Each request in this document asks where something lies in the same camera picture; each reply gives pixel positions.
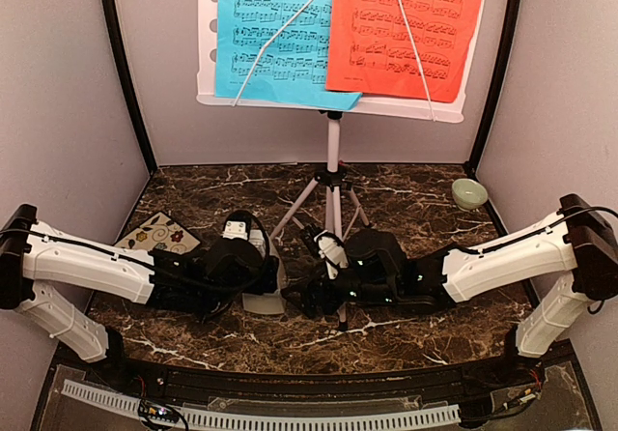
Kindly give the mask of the white metronome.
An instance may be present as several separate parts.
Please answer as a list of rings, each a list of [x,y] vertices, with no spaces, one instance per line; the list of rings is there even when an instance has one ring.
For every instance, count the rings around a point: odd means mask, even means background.
[[[288,285],[285,267],[279,252],[268,239],[269,256],[265,274],[241,295],[244,311],[266,316],[278,316],[285,312],[286,301],[281,290]]]

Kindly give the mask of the white music stand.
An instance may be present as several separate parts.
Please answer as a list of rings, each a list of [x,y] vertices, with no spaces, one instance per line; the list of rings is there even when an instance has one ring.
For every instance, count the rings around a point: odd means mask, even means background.
[[[291,105],[270,101],[246,100],[243,102],[219,98],[215,95],[215,70],[217,46],[217,1],[199,0],[199,63],[197,74],[198,101],[203,104],[253,106],[253,107],[287,107],[313,108],[324,111],[328,117],[328,148],[325,170],[318,173],[310,182],[310,187],[324,186],[326,190],[326,227],[339,236],[346,234],[347,228],[342,222],[341,195],[346,190],[345,170],[340,158],[341,118],[346,112],[365,113],[381,116],[407,117],[427,119],[433,122],[458,123],[463,119],[465,100],[465,85],[471,67],[472,55],[476,44],[480,24],[478,16],[477,28],[473,35],[468,57],[465,63],[463,82],[460,92],[452,103],[433,102],[429,99],[416,100],[379,95],[364,95],[357,93],[360,99],[357,105],[348,111],[321,109],[311,106]]]

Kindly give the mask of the red sheet music page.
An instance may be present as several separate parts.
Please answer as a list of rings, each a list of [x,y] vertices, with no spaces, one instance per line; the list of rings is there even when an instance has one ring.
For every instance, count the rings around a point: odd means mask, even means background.
[[[482,0],[332,0],[329,91],[452,103]]]

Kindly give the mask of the blue sheet music page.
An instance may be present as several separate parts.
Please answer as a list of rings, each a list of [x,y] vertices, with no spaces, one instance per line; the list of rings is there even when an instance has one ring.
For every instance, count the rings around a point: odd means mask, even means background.
[[[218,0],[214,93],[348,111],[360,96],[325,87],[332,0]]]

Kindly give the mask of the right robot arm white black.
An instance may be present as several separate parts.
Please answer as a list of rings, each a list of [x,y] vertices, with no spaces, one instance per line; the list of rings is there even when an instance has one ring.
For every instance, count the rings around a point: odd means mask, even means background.
[[[617,295],[617,238],[603,215],[571,193],[557,212],[501,238],[472,247],[451,243],[410,259],[390,232],[363,228],[342,241],[308,227],[305,243],[323,267],[281,291],[307,317],[331,315],[345,303],[404,306],[432,314],[514,282],[559,273],[552,289],[509,333],[493,378],[515,385],[554,340],[593,302]]]

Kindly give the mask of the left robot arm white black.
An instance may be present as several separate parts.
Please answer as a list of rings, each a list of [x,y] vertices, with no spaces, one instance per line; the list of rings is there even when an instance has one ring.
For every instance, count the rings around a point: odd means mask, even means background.
[[[136,380],[123,339],[78,310],[55,288],[62,282],[153,309],[203,320],[236,297],[254,314],[280,315],[285,272],[262,223],[247,211],[227,218],[210,248],[185,254],[119,248],[65,234],[23,204],[1,229],[1,307],[21,313],[89,363],[115,388]]]

